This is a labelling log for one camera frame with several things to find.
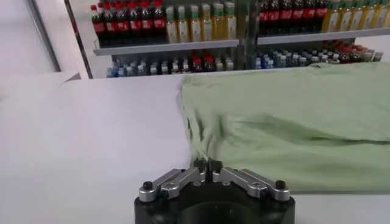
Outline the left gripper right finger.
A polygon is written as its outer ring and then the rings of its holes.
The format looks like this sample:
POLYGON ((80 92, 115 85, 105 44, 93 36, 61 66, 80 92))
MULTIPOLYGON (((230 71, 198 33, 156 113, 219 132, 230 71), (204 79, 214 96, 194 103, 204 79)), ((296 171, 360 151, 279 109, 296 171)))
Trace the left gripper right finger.
POLYGON ((291 191, 283 180, 270 180, 249 169, 236 170, 224 167, 220 161, 210 159, 208 168, 213 182, 224 185, 235 184, 253 198, 271 197, 277 201, 288 201, 291 191))

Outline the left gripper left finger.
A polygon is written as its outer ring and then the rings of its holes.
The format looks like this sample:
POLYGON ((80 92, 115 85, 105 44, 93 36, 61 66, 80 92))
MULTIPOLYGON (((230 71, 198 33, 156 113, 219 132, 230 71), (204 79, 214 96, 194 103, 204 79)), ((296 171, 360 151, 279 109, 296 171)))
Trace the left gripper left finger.
POLYGON ((201 184, 206 180, 207 161, 196 159, 187 169, 172 169, 154 181, 145 181, 138 191, 138 199, 150 203, 158 198, 173 199, 190 183, 201 184))

